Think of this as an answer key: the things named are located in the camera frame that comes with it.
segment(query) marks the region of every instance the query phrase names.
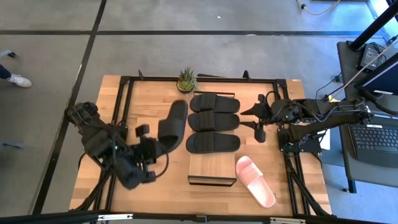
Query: white cable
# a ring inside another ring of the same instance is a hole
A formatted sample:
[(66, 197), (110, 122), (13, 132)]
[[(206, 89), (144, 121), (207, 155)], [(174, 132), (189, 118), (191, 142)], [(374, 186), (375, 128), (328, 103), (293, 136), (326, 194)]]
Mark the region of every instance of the white cable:
[(398, 43), (398, 40), (394, 41), (393, 44), (388, 46), (388, 48), (384, 49), (377, 57), (375, 57), (373, 60), (371, 60), (368, 64), (366, 64), (357, 74), (354, 75), (352, 79), (350, 79), (342, 88), (339, 92), (336, 93), (335, 96), (339, 95), (361, 72), (368, 67), (370, 64), (372, 64), (375, 60), (377, 60), (380, 56), (384, 55), (392, 46), (394, 46), (396, 43)]
[[(309, 14), (311, 14), (311, 15), (319, 16), (320, 14), (323, 14), (323, 13), (325, 13), (325, 12), (327, 12), (327, 11), (333, 9), (335, 6), (337, 6), (337, 4), (340, 3), (340, 1), (341, 1), (341, 0), (337, 0), (337, 2), (334, 3), (332, 6), (330, 6), (330, 8), (328, 8), (327, 10), (325, 10), (325, 11), (323, 11), (323, 12), (320, 12), (320, 13), (313, 13), (313, 12), (309, 11), (309, 10), (307, 9), (306, 6), (304, 6), (304, 9), (307, 10), (307, 12), (308, 12)], [(297, 0), (297, 2), (300, 4), (300, 6), (304, 5), (300, 0)]]

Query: pink slide sandal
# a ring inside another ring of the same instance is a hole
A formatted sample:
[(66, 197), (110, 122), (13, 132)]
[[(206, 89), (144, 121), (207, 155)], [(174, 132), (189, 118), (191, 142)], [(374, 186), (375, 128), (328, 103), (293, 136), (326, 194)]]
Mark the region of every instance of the pink slide sandal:
[(262, 172), (250, 158), (243, 156), (238, 160), (236, 174), (261, 206), (269, 208), (274, 205), (274, 194), (262, 178)]

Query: succulent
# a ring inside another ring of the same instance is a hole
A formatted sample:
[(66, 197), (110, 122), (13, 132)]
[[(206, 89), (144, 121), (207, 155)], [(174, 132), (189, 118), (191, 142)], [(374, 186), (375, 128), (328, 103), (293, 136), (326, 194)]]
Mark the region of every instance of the succulent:
[(196, 76), (193, 74), (191, 67), (187, 67), (180, 71), (180, 76), (178, 78), (178, 87), (181, 90), (191, 90), (192, 88), (198, 89), (198, 82)]

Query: monitor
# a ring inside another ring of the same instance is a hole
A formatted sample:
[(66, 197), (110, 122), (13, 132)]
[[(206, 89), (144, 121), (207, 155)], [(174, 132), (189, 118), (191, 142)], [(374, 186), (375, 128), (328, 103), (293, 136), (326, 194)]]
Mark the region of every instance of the monitor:
[(398, 95), (398, 53), (357, 82), (355, 88), (371, 93)]

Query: white shoe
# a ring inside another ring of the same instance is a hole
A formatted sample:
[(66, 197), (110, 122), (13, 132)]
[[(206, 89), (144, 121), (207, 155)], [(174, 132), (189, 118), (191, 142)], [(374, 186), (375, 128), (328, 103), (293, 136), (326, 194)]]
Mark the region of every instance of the white shoe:
[(23, 88), (28, 88), (32, 86), (32, 82), (29, 79), (24, 78), (20, 75), (11, 74), (11, 77), (9, 77), (7, 81)]

